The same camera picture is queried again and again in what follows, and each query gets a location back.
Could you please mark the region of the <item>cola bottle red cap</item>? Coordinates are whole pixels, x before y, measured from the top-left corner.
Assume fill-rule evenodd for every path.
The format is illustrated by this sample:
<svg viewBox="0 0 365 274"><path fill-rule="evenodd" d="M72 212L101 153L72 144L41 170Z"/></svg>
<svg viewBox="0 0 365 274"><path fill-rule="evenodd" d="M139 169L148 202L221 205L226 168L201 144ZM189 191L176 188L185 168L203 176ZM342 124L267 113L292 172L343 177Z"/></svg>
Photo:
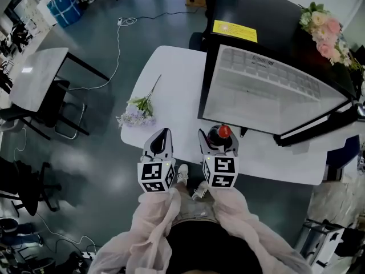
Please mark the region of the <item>cola bottle red cap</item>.
<svg viewBox="0 0 365 274"><path fill-rule="evenodd" d="M226 152L232 145L231 134L232 131L227 125L213 126L207 136L207 141L212 152L216 153L220 151L220 147L223 147L222 151Z"/></svg>

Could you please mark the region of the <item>grey marble table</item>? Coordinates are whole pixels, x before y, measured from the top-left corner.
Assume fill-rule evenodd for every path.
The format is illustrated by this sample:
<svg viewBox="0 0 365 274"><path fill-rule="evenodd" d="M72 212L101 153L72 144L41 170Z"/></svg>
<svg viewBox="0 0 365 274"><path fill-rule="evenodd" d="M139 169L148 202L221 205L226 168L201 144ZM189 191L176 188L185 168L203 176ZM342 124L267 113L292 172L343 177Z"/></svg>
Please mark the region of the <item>grey marble table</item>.
<svg viewBox="0 0 365 274"><path fill-rule="evenodd" d="M109 81L106 75L71 54L68 48L45 49L29 55L25 60L13 81L10 102L27 111L37 112L66 59Z"/></svg>

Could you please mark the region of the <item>white folding table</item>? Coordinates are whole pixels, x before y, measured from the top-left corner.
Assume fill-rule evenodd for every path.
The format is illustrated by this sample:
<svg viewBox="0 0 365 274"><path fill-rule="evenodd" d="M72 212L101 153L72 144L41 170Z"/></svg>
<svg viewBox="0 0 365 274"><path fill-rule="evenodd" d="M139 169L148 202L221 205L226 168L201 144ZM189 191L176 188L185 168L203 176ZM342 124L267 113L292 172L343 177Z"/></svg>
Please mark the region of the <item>white folding table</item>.
<svg viewBox="0 0 365 274"><path fill-rule="evenodd" d="M155 132L169 128L173 156L199 164L202 153L198 130L208 131L213 122L198 119L206 54L172 47L158 47L144 66L131 94L132 98L152 94L153 126L121 129L124 143L143 148ZM240 173L259 178L319 185L325 172L326 152L293 154L277 146L272 135L249 130L239 140Z"/></svg>

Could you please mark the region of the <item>blue chair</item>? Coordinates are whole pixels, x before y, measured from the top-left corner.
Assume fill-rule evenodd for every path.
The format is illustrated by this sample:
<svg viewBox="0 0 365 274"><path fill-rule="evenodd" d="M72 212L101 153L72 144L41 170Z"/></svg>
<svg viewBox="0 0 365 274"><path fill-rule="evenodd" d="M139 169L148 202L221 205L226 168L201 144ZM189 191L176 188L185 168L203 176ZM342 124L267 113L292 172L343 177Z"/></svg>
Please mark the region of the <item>blue chair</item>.
<svg viewBox="0 0 365 274"><path fill-rule="evenodd" d="M346 140L342 148L331 150L327 153L326 164L336 169L348 165L360 153L359 135L350 137Z"/></svg>

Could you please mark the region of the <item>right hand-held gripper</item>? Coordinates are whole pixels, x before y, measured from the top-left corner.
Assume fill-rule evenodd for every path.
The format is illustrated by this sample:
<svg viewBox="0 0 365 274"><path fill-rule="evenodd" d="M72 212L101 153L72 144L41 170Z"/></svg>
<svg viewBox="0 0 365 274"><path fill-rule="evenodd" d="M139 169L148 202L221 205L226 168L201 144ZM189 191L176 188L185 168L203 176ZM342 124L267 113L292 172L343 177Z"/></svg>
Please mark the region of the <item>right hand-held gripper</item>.
<svg viewBox="0 0 365 274"><path fill-rule="evenodd" d="M228 152L222 154L212 153L212 148L202 129L198 130L198 139L202 153L202 171L208 187L233 188L239 173L238 148L239 142L235 134L231 132L231 145Z"/></svg>

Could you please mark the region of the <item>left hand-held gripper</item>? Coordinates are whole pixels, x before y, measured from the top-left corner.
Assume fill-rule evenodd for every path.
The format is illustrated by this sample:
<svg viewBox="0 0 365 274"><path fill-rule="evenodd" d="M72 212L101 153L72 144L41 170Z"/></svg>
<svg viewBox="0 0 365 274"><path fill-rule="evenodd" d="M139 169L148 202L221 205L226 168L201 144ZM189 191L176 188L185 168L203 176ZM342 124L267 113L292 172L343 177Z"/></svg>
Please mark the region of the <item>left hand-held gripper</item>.
<svg viewBox="0 0 365 274"><path fill-rule="evenodd" d="M144 192L168 192L175 177L175 163L172 133L169 128L160 129L145 142L137 164L138 182Z"/></svg>

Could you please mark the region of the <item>white cabinets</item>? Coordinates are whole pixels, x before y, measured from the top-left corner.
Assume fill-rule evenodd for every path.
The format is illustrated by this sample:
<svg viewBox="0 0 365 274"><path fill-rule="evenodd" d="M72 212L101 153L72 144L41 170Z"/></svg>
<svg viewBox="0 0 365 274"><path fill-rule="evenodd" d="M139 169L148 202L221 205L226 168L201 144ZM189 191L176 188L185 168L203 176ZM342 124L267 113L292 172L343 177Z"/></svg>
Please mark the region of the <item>white cabinets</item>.
<svg viewBox="0 0 365 274"><path fill-rule="evenodd" d="M31 27L33 34L45 33L57 24L56 19L47 7L51 0L21 0L14 11L24 24L32 21L35 27Z"/></svg>

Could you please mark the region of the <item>black metal rack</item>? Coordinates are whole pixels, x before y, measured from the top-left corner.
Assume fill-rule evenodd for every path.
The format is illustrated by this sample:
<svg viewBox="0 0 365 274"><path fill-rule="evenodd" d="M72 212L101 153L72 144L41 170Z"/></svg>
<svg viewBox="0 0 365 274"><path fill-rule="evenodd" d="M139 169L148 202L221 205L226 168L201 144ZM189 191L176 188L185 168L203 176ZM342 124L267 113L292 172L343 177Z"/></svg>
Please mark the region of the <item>black metal rack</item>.
<svg viewBox="0 0 365 274"><path fill-rule="evenodd" d="M294 247L308 262L313 274L322 274L341 243L343 227L306 219Z"/></svg>

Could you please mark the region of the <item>person's left white shoe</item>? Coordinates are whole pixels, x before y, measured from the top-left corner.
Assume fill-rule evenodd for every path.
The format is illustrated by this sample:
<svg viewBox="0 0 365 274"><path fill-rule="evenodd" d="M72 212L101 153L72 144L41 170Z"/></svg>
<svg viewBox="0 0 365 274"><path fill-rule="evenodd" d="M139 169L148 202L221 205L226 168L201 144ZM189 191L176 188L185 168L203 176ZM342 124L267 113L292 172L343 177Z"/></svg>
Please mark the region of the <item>person's left white shoe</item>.
<svg viewBox="0 0 365 274"><path fill-rule="evenodd" d="M187 164L182 164L179 168L178 168L178 172L177 172L177 182L178 183L182 183L185 186L188 183L188 172L189 172L189 168Z"/></svg>

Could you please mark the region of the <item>person's beige shorts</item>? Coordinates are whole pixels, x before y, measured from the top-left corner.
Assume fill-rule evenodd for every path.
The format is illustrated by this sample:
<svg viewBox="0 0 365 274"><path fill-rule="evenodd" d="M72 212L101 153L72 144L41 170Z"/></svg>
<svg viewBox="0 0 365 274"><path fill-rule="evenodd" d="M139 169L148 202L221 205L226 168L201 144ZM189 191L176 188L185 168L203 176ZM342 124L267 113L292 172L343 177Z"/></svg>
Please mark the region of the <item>person's beige shorts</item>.
<svg viewBox="0 0 365 274"><path fill-rule="evenodd" d="M193 200L188 194L181 192L180 212L175 217L172 225L186 221L211 221L218 223L214 213L214 199L210 193L202 199Z"/></svg>

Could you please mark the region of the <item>person's white shoe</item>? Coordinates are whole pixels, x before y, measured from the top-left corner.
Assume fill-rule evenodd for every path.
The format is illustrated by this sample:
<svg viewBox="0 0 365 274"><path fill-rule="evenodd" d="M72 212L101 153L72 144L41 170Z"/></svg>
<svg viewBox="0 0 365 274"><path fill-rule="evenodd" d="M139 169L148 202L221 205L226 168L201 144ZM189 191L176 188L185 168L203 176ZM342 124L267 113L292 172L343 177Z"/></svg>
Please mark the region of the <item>person's white shoe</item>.
<svg viewBox="0 0 365 274"><path fill-rule="evenodd" d="M203 199L207 191L208 191L208 183L206 181L203 181L198 185L196 189L194 189L192 199L193 200Z"/></svg>
<svg viewBox="0 0 365 274"><path fill-rule="evenodd" d="M187 164L182 164L179 168L178 168L178 172L177 172L177 182L178 183L182 183L185 186L188 183L188 172L189 172L189 168Z"/></svg>

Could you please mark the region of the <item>pink artificial flower bunch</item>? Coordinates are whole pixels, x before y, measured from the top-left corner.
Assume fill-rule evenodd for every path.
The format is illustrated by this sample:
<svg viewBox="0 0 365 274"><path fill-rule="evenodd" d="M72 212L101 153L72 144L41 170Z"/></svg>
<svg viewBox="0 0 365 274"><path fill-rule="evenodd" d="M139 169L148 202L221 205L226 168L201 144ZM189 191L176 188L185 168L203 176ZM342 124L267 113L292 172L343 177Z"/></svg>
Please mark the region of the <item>pink artificial flower bunch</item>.
<svg viewBox="0 0 365 274"><path fill-rule="evenodd" d="M344 65L350 71L365 72L365 65L355 59L350 52L339 21L327 10L323 4L310 3L309 7L301 7L299 24L302 30L311 35L316 43L317 51L326 58L331 65Z"/></svg>

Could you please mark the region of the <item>black mini fridge door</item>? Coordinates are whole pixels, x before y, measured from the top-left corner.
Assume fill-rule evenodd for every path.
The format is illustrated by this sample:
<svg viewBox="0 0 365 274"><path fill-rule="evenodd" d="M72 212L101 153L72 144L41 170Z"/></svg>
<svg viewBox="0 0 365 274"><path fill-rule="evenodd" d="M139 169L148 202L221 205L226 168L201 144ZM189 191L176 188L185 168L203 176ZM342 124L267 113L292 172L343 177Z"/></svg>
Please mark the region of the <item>black mini fridge door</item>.
<svg viewBox="0 0 365 274"><path fill-rule="evenodd" d="M347 69L320 55L287 0L206 0L198 118L263 132L281 147L365 123Z"/></svg>

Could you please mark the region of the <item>person's right forearm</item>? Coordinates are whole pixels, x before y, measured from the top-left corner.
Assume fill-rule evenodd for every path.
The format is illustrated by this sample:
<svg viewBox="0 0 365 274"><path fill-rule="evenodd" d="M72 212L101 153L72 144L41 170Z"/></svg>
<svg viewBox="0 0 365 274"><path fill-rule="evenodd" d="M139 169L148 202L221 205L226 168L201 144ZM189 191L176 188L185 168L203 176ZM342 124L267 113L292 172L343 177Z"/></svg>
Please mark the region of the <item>person's right forearm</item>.
<svg viewBox="0 0 365 274"><path fill-rule="evenodd" d="M214 199L214 213L219 223L234 236L248 235L254 229L249 224L253 215L248 209L245 197L235 188L210 188Z"/></svg>

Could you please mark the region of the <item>person's left forearm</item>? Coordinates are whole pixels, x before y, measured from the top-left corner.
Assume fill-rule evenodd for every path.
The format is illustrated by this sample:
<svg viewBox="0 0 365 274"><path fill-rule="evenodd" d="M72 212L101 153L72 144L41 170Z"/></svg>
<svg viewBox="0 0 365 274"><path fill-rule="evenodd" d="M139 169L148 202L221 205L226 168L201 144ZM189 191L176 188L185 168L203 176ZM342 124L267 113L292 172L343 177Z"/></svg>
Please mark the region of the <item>person's left forearm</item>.
<svg viewBox="0 0 365 274"><path fill-rule="evenodd" d="M135 234L141 243L166 237L180 212L178 190L172 188L165 193L144 193L139 197L139 203L133 214L130 233Z"/></svg>

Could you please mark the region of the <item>black swivel chair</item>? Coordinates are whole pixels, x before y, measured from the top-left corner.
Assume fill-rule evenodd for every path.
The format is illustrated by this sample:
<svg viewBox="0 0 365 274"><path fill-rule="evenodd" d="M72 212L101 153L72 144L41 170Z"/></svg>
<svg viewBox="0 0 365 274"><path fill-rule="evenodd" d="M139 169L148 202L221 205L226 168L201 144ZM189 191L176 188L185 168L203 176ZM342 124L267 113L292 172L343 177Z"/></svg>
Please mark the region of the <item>black swivel chair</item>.
<svg viewBox="0 0 365 274"><path fill-rule="evenodd" d="M17 216L20 216L21 208L35 216L40 202L45 202L52 212L59 210L51 205L47 191L61 191L62 186L59 183L44 183L45 170L50 167L50 163L44 162L41 170L34 172L32 166L20 160L10 162L0 157L0 198L20 201L19 204L13 204Z"/></svg>

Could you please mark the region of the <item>blue wrapped bundle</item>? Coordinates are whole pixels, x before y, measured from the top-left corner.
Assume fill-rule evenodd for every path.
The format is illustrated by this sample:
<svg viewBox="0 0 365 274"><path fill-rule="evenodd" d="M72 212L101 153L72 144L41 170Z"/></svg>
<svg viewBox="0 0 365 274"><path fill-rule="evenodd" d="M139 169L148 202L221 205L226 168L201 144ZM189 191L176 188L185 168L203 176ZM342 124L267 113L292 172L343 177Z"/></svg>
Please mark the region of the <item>blue wrapped bundle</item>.
<svg viewBox="0 0 365 274"><path fill-rule="evenodd" d="M76 23L84 13L77 0L51 0L47 8L62 28Z"/></svg>

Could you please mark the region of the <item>person's black top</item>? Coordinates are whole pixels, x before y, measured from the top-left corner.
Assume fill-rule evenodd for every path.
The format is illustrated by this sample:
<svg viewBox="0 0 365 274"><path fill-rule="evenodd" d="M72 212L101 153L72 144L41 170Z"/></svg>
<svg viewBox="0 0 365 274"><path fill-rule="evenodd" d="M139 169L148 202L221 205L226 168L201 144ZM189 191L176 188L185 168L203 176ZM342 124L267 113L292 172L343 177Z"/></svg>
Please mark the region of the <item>person's black top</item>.
<svg viewBox="0 0 365 274"><path fill-rule="evenodd" d="M211 271L218 274L263 274L247 242L212 221L184 221L171 228L172 249L166 274Z"/></svg>

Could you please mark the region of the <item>black chair with chrome base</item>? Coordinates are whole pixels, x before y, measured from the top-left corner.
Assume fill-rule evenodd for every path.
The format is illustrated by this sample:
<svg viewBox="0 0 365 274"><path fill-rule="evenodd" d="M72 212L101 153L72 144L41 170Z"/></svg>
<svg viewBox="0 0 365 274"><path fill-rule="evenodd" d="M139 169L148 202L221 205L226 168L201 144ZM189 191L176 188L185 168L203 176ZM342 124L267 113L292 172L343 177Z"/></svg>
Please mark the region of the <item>black chair with chrome base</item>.
<svg viewBox="0 0 365 274"><path fill-rule="evenodd" d="M71 120L67 119L62 114L62 108L67 104L67 102L64 101L64 97L67 93L72 93L72 91L68 89L69 86L70 82L67 80L55 80L51 83L50 88L46 92L46 95L38 111L28 111L13 104L9 108L0 109L0 119L7 122L20 120L22 123L30 127L33 131L48 141L50 141L51 138L44 134L41 130L34 127L26 120L26 118L31 118L47 128L55 128L57 122L61 121L73 128L76 132L89 135L89 132L81 128L78 124L75 124Z"/></svg>

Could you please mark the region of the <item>person's right white shoe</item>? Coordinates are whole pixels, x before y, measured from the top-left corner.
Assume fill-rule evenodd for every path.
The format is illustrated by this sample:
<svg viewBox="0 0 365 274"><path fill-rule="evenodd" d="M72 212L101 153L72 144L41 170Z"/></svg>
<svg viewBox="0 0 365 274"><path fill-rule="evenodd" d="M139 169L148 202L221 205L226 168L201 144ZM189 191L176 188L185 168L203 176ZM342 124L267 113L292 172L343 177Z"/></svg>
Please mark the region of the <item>person's right white shoe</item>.
<svg viewBox="0 0 365 274"><path fill-rule="evenodd" d="M208 183L206 181L203 181L198 185L196 189L194 189L192 199L193 200L203 199L207 191L208 191Z"/></svg>

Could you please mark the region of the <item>purple artificial flower bunch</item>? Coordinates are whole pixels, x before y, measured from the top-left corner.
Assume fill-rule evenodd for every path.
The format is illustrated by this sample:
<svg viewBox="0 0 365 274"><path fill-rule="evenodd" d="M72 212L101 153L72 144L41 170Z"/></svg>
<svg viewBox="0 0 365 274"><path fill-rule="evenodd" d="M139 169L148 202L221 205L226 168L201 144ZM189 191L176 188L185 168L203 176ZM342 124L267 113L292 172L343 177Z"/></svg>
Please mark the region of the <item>purple artificial flower bunch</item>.
<svg viewBox="0 0 365 274"><path fill-rule="evenodd" d="M161 75L159 75L152 89L146 96L142 98L134 97L127 102L125 112L116 117L119 128L122 128L123 126L153 126L156 123L151 97L160 78Z"/></svg>

